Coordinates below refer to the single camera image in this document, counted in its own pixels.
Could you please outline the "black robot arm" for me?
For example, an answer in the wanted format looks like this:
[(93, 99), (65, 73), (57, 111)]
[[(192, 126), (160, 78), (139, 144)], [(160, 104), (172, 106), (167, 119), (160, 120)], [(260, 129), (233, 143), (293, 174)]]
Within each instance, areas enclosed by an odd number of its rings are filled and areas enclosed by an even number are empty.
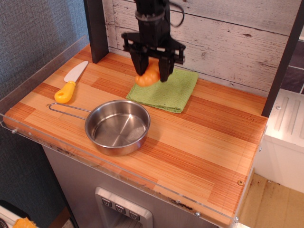
[[(139, 32), (123, 33), (123, 50), (130, 53), (135, 71), (142, 76), (148, 68), (149, 58), (159, 61), (161, 82), (166, 82), (176, 63), (184, 63), (185, 45), (171, 37), (171, 27), (179, 27), (185, 18), (184, 9), (169, 0), (136, 0), (135, 17)], [(171, 23), (170, 6), (180, 9), (182, 19)]]

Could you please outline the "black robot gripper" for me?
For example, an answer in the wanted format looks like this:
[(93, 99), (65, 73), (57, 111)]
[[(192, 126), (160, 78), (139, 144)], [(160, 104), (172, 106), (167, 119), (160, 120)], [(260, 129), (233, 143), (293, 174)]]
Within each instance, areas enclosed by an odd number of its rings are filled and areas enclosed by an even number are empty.
[(123, 33), (123, 50), (131, 54), (138, 75), (142, 76), (148, 65), (149, 57), (159, 59), (161, 82), (166, 82), (173, 73), (175, 62), (184, 63), (185, 46), (174, 40), (171, 35), (170, 20), (166, 17), (154, 21), (138, 21), (139, 32)]

